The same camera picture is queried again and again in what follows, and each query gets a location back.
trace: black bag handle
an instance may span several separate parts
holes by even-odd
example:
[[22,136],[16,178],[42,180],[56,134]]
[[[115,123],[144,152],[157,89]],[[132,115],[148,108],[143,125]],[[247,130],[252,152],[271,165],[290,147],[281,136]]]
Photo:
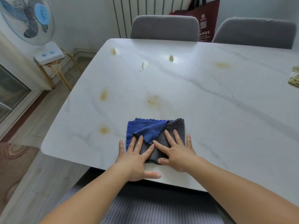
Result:
[[[200,0],[191,0],[188,10],[191,11],[194,8],[198,7],[200,3]],[[202,5],[205,5],[207,3],[207,0],[202,0]]]

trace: person's right hand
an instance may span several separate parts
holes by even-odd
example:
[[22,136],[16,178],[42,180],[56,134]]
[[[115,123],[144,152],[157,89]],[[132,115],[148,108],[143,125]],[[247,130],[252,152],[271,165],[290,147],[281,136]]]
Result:
[[190,134],[187,134],[187,142],[185,146],[176,130],[173,131],[176,141],[171,137],[167,130],[165,130],[164,133],[171,148],[161,145],[155,140],[153,141],[153,144],[157,149],[168,155],[169,159],[159,158],[158,163],[170,166],[179,172],[186,172],[186,168],[190,162],[190,159],[196,156],[196,153],[192,148]]

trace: brown threshold strip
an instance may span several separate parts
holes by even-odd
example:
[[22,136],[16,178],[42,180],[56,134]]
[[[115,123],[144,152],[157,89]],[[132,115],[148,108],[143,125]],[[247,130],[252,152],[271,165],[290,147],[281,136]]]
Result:
[[48,95],[50,90],[44,90],[40,95],[33,101],[33,103],[27,108],[27,110],[21,115],[21,117],[13,124],[13,126],[6,132],[0,142],[8,142],[12,136],[18,131],[18,129],[24,124],[28,117],[33,113],[37,106],[43,101]]

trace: brown rug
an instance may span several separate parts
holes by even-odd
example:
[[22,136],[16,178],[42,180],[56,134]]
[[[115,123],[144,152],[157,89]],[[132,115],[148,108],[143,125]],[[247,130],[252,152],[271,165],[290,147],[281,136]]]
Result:
[[0,215],[38,152],[37,147],[0,143]]

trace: stool leg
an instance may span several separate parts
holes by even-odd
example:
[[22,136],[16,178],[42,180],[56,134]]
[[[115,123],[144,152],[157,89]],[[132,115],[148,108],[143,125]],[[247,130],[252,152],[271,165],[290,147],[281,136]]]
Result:
[[72,87],[69,85],[68,81],[66,80],[66,78],[64,77],[64,75],[61,72],[60,63],[58,64],[58,71],[56,71],[55,68],[52,66],[48,66],[48,67],[51,68],[56,73],[56,75],[58,75],[60,77],[60,80],[66,85],[66,87],[69,90],[72,90]]
[[51,86],[52,88],[55,89],[56,86],[54,85],[52,79],[49,77],[49,75],[47,74],[47,72],[45,71],[45,69],[42,67],[42,65],[40,65],[39,63],[36,63],[36,64],[37,64],[38,68],[40,69],[40,71],[41,71],[41,72],[44,74],[44,76],[46,77],[47,82],[50,84],[50,86]]
[[75,61],[75,59],[69,54],[67,53],[66,55],[69,56],[69,58],[73,61],[74,65],[79,69],[80,73],[83,74],[83,69],[80,67],[80,65]]

